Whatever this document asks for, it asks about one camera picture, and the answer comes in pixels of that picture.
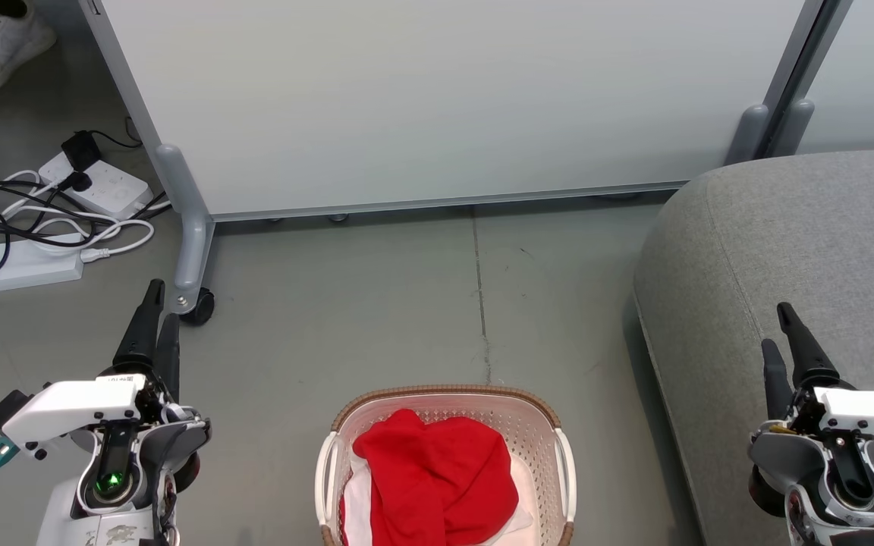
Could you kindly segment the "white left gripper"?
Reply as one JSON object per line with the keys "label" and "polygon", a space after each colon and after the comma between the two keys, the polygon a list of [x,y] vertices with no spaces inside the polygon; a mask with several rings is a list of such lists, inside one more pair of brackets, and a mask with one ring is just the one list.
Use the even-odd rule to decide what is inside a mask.
{"label": "white left gripper", "polygon": [[[80,431],[103,438],[110,425],[135,425],[141,457],[187,457],[212,438],[209,420],[180,400],[180,318],[164,309],[165,282],[150,281],[112,357],[122,375],[58,381],[9,409],[2,435],[22,448]],[[140,373],[155,369],[159,380]]]}

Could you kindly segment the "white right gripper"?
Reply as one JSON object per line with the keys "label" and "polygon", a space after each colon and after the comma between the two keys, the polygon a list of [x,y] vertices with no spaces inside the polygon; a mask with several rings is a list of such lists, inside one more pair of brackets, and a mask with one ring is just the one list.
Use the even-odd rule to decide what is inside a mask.
{"label": "white right gripper", "polygon": [[[788,302],[776,306],[788,340],[792,373],[776,342],[762,340],[767,419],[750,443],[752,459],[826,459],[836,438],[874,442],[874,391],[841,386],[841,376]],[[792,391],[799,390],[792,397]],[[868,449],[874,459],[874,448]]]}

